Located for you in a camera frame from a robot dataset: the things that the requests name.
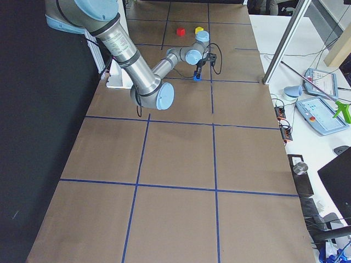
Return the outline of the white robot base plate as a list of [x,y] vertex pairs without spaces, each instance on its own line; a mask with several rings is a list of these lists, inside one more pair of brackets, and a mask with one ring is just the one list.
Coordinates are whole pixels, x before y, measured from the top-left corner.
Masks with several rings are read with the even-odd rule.
[[131,89],[133,82],[128,73],[120,68],[118,63],[113,60],[109,69],[109,77],[106,82],[108,88]]

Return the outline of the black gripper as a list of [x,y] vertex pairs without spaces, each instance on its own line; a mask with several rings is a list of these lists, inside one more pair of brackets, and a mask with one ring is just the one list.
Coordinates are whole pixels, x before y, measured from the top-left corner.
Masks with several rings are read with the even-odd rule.
[[205,64],[205,59],[199,60],[196,64],[196,71],[194,71],[194,77],[201,77],[202,67]]

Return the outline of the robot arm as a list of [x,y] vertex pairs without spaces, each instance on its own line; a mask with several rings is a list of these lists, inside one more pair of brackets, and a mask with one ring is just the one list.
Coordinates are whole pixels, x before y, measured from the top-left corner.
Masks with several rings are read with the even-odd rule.
[[132,80],[131,98],[140,107],[170,108],[174,88],[163,78],[177,63],[196,65],[208,54],[210,34],[202,30],[196,34],[193,45],[169,49],[166,57],[150,68],[120,24],[117,1],[46,1],[45,8],[49,27],[81,35],[89,32],[102,41]]

